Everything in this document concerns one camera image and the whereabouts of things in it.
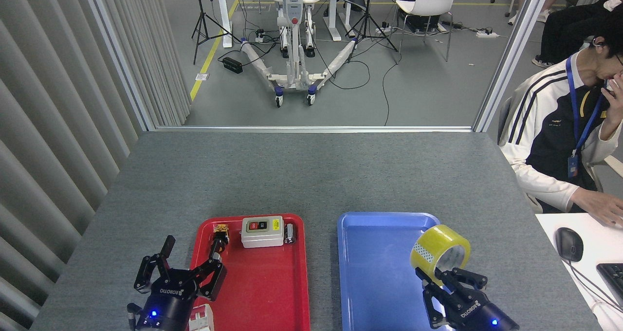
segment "keyboard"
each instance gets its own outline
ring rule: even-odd
[[[623,263],[603,263],[597,265],[597,270],[605,280],[615,300],[623,304]]]

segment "packing tape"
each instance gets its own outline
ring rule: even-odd
[[[420,267],[434,282],[435,268],[441,271],[454,267],[463,269],[471,252],[469,241],[446,225],[440,224],[425,231],[411,250],[412,267]]]

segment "tripod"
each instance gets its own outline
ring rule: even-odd
[[[214,18],[211,18],[210,16],[207,15],[207,13],[204,12],[203,3],[201,3],[201,0],[199,0],[199,8],[201,10],[201,13],[199,14],[199,19],[197,20],[197,24],[195,25],[195,29],[193,30],[193,34],[191,35],[191,39],[192,39],[195,33],[197,34],[197,44],[195,45],[195,56],[193,58],[193,64],[197,62],[197,49],[199,48],[199,45],[207,42],[210,39],[214,39],[214,38],[218,38],[222,36],[231,36],[232,38],[236,39],[237,42],[242,43],[240,39],[234,36],[234,34],[231,34],[229,30],[225,29],[222,25],[220,25],[220,23],[216,22]],[[209,20],[214,22],[216,25],[218,25],[220,29],[222,29],[223,33],[218,34],[217,36],[210,37],[207,34],[207,25],[205,24],[205,18],[208,18]]]
[[[368,36],[368,34],[367,34],[367,21],[368,20],[371,20],[372,23],[374,23],[374,25],[376,25],[376,29],[379,30],[379,32],[382,34],[382,36]],[[366,10],[363,12],[363,16],[361,16],[361,18],[359,18],[359,20],[357,22],[355,22],[354,25],[352,25],[352,28],[347,32],[347,36],[360,23],[361,23],[361,25],[360,25],[360,28],[359,28],[359,30],[357,32],[357,40],[356,40],[356,42],[360,42],[360,40],[363,39],[363,38],[384,38],[391,45],[391,47],[394,50],[396,50],[396,52],[398,51],[398,49],[396,49],[396,46],[394,46],[394,44],[391,42],[391,40],[389,40],[389,37],[385,34],[385,31],[383,31],[383,29],[381,29],[379,24],[376,23],[374,18],[372,18],[372,15],[370,14],[370,0],[366,0]]]

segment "blue tray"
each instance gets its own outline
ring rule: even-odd
[[[422,233],[438,224],[427,213],[348,212],[340,216],[343,331],[430,330],[422,280],[409,256]]]

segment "lanyard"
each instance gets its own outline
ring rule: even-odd
[[[599,99],[597,100],[597,105],[595,106],[595,109],[592,111],[592,115],[590,116],[588,123],[586,123],[586,127],[584,131],[582,132],[582,135],[578,138],[580,116],[578,112],[578,96],[576,94],[576,85],[573,83],[573,72],[571,71],[571,58],[570,57],[567,58],[566,68],[567,68],[567,81],[569,82],[569,93],[571,95],[571,106],[573,108],[573,135],[576,138],[576,148],[573,150],[573,153],[571,154],[571,156],[575,156],[577,151],[580,149],[580,147],[582,147],[582,145],[586,141],[586,138],[588,137],[588,131],[590,129],[590,126],[592,125],[592,122],[594,122],[595,117],[599,113],[599,109],[601,107],[601,101],[603,101],[604,95],[603,94],[599,95]],[[606,87],[607,83],[608,81],[606,80],[604,82],[604,87]]]

